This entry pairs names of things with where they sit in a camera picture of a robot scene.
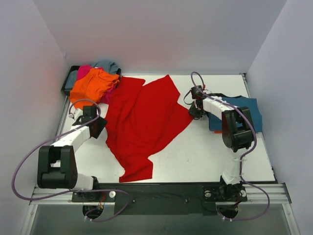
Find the red t-shirt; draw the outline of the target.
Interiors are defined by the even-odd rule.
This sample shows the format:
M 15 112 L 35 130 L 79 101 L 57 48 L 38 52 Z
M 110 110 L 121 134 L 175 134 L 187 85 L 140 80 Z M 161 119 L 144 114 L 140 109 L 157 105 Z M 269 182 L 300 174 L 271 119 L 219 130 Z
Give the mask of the red t-shirt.
M 106 144 L 125 172 L 119 182 L 151 179 L 151 155 L 163 150 L 192 121 L 178 103 L 180 92 L 169 75 L 148 84 L 122 77 L 109 103 Z

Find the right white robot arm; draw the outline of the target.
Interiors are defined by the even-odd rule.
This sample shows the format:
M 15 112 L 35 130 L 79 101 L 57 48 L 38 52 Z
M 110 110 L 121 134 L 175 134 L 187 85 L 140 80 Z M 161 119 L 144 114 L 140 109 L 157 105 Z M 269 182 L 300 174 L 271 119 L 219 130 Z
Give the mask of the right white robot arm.
M 255 140 L 250 110 L 247 107 L 231 105 L 219 96 L 205 94 L 203 86 L 192 87 L 189 93 L 193 101 L 188 112 L 194 119 L 200 119 L 208 113 L 221 120 L 222 139 L 228 148 L 229 159 L 222 173 L 222 180 L 225 184 L 219 187 L 218 194 L 221 199 L 230 200 L 236 194 L 233 185 L 242 181 L 245 155 Z

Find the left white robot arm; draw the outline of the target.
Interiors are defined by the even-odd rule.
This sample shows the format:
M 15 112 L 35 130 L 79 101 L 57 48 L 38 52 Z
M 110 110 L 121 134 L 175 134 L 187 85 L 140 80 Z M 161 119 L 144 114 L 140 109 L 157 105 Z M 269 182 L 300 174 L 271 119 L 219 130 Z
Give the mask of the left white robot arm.
M 75 152 L 90 138 L 97 139 L 107 121 L 98 116 L 95 106 L 84 106 L 82 115 L 72 124 L 71 133 L 39 149 L 37 184 L 39 188 L 83 190 L 90 202 L 99 199 L 101 190 L 95 177 L 78 173 Z

